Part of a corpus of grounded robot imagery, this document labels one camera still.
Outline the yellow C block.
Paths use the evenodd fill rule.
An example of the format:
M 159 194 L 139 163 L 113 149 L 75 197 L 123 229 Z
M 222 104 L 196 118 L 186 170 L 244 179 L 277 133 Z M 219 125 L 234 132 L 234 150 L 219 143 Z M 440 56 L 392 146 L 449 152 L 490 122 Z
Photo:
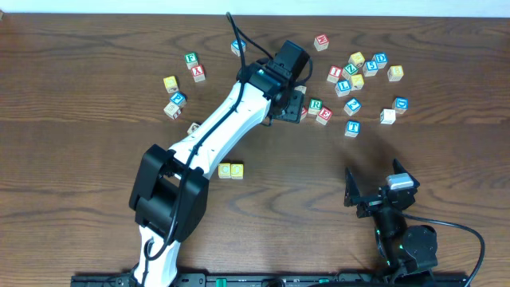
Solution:
M 231 178 L 231 164 L 230 163 L 218 164 L 218 177 L 220 179 L 230 179 Z

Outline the yellow O block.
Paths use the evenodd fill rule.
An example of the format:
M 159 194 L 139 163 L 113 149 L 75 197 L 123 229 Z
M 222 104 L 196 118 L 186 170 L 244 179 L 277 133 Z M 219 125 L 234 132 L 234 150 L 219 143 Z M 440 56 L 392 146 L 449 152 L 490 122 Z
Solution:
M 230 176 L 232 179 L 243 179 L 244 165 L 242 163 L 232 163 L 230 165 Z

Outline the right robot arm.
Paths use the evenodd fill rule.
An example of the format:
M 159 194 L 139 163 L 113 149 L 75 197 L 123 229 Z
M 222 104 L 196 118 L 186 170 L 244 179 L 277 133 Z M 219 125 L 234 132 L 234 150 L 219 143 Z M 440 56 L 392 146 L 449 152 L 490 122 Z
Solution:
M 427 225 L 408 226 L 402 215 L 403 210 L 415 203 L 420 183 L 396 159 L 393 170 L 377 194 L 362 196 L 353 174 L 346 169 L 343 202 L 344 206 L 356 207 L 358 218 L 373 218 L 376 244 L 387 263 L 378 277 L 389 284 L 437 266 L 435 229 Z

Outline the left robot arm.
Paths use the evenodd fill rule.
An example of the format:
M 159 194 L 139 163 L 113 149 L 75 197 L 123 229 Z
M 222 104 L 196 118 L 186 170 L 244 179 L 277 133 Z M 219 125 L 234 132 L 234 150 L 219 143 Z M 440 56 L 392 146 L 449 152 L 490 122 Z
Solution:
M 210 177 L 235 144 L 265 118 L 297 123 L 300 68 L 258 62 L 239 71 L 222 104 L 193 133 L 141 159 L 129 199 L 142 238 L 132 286 L 169 286 L 182 244 L 206 211 Z

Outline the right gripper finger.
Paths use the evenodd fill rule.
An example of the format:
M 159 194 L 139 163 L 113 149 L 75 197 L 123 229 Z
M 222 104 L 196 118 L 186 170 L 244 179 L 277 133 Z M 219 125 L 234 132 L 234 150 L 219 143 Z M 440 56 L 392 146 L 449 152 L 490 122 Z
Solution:
M 393 169 L 394 169 L 394 173 L 396 175 L 407 174 L 407 176 L 413 182 L 413 187 L 419 187 L 420 186 L 420 182 L 417 181 L 416 178 L 413 177 L 412 174 L 409 173 L 397 159 L 393 160 Z
M 345 169 L 345 195 L 344 195 L 344 206 L 356 206 L 359 204 L 360 193 L 355 182 L 355 179 L 347 167 Z

